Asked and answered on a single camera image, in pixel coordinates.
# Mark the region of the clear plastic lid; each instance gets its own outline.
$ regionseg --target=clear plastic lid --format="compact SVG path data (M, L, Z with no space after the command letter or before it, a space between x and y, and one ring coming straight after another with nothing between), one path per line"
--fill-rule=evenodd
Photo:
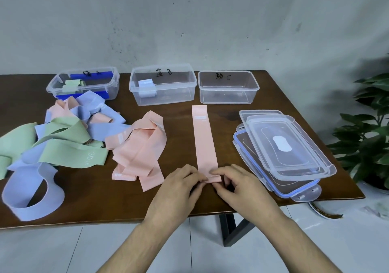
M284 181L329 177L336 168L295 119L283 114L242 119L263 167Z

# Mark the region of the pink resistance band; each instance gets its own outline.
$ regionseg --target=pink resistance band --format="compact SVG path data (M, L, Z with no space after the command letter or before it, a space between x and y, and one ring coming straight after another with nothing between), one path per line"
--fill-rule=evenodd
M198 171L208 177L207 183L221 182L219 175L210 173L210 171L217 169L218 165L207 105L192 105L192 117Z
M158 158L166 145L163 117L149 111L125 131L105 138L107 149L113 149L118 166L113 180L135 181L139 177L143 191L163 183Z

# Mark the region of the wooden table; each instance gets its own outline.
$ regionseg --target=wooden table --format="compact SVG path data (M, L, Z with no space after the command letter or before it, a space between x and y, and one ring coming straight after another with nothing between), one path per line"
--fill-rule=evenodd
M319 185L323 191L318 200L364 198L363 193L348 173L342 169L330 150L294 108L270 75L266 71L253 71L253 74L260 85L260 90L252 104L208 105L219 165L226 166L235 163L248 170L232 144L235 129L241 123L239 110L277 109L293 116L338 169L335 175L320 181ZM53 75L3 75L0 78L2 113L0 136L25 123L43 123L46 109L55 102L53 96L46 92L46 85L52 77ZM107 101L106 104L120 112L129 124L142 118L149 110L164 118L167 144L158 160L164 176L187 163L197 166L191 106L201 104L198 87L193 101L140 107L137 106L133 94L128 90L129 77L130 74L120 75L119 94L116 99ZM116 162L112 160L112 151L110 151L104 166L93 166L86 169L59 167L55 182L65 192L65 201L61 207L44 218L21 222L1 202L0 228L142 220L158 187L142 192L139 181L112 180L111 174L115 166ZM7 179L0 180L1 191L6 182ZM42 196L44 192L44 188L41 188L36 195ZM270 194L279 206L295 203L290 199L281 199L273 192ZM217 196L213 187L207 185L191 215L232 212L231 207Z

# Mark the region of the white tile floor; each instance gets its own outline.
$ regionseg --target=white tile floor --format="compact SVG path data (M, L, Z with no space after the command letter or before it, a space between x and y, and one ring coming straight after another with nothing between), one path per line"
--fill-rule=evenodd
M283 208L344 272L389 272L389 222L356 211L330 221L308 205ZM239 222L242 218L236 215ZM112 255L135 224L0 231L0 272L93 273ZM184 222L165 244L149 273L287 272L265 236L253 229L223 247L218 216Z

